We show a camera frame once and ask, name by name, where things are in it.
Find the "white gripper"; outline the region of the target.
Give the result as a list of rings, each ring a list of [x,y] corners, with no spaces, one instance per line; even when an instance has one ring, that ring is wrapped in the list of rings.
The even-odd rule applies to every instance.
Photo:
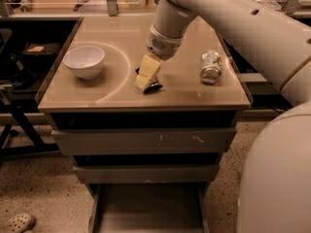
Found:
[[[169,38],[159,33],[152,25],[146,45],[150,53],[145,54],[140,63],[140,74],[149,80],[154,78],[160,69],[160,60],[168,60],[177,52],[182,39]]]

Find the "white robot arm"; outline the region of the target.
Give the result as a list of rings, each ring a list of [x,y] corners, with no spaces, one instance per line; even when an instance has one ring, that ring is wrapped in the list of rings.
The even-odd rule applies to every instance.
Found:
[[[136,86],[144,90],[201,17],[292,104],[245,160],[237,233],[311,233],[311,28],[253,0],[159,0]]]

